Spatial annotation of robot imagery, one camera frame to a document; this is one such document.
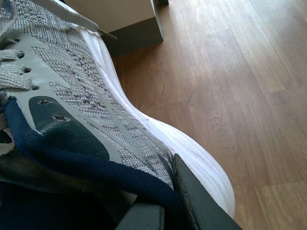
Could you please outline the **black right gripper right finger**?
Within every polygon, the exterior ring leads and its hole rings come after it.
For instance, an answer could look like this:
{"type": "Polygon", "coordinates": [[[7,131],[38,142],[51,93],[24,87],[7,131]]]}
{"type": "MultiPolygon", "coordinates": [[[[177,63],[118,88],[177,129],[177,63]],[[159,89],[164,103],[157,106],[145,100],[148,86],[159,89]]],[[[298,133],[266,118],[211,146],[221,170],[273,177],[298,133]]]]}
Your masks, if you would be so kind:
{"type": "Polygon", "coordinates": [[[190,230],[240,230],[241,227],[215,202],[184,163],[174,155],[174,188],[184,207],[190,230]]]}

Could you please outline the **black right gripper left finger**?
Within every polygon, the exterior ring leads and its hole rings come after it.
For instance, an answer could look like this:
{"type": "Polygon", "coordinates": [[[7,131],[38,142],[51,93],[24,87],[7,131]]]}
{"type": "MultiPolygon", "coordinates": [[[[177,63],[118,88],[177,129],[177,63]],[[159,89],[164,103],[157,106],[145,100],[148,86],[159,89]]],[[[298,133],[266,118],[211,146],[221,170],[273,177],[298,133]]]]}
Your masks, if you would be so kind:
{"type": "Polygon", "coordinates": [[[165,209],[151,203],[135,203],[117,225],[116,230],[164,230],[165,209]]]}

